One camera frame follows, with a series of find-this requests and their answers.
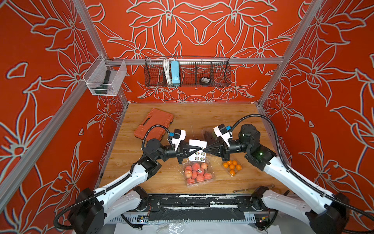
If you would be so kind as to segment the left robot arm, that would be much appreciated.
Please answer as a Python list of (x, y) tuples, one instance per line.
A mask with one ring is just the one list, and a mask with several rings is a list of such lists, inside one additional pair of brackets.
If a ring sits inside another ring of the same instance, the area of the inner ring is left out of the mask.
[(157, 174), (161, 168), (159, 160), (176, 158), (182, 163), (206, 148), (205, 141), (191, 139), (186, 143), (185, 137), (184, 130), (176, 129), (168, 133), (166, 146), (156, 138), (143, 140), (143, 155), (128, 172), (103, 187), (83, 190), (74, 204), (55, 216), (54, 226), (77, 234), (97, 234), (114, 216), (146, 206), (148, 195), (139, 184)]

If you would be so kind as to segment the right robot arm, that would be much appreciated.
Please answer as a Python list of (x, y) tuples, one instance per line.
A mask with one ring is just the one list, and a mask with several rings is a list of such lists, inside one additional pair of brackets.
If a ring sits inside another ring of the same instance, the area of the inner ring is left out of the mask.
[[(260, 132), (250, 124), (241, 127), (239, 138), (233, 140), (233, 130), (244, 120), (258, 117), (267, 121), (274, 133), (277, 152), (273, 152), (260, 143)], [(273, 122), (264, 115), (250, 114), (239, 119), (233, 126), (221, 124), (214, 128), (217, 141), (205, 147), (203, 152), (221, 157), (228, 161), (231, 154), (244, 153), (248, 162), (276, 178), (293, 191), (301, 200), (279, 195), (270, 189), (260, 186), (252, 194), (256, 208), (267, 207), (308, 224), (316, 234), (355, 234), (347, 230), (349, 211), (354, 211), (373, 220), (373, 215), (349, 204), (349, 199), (342, 193), (333, 194), (316, 185), (294, 170), (288, 159), (281, 154), (278, 133)]]

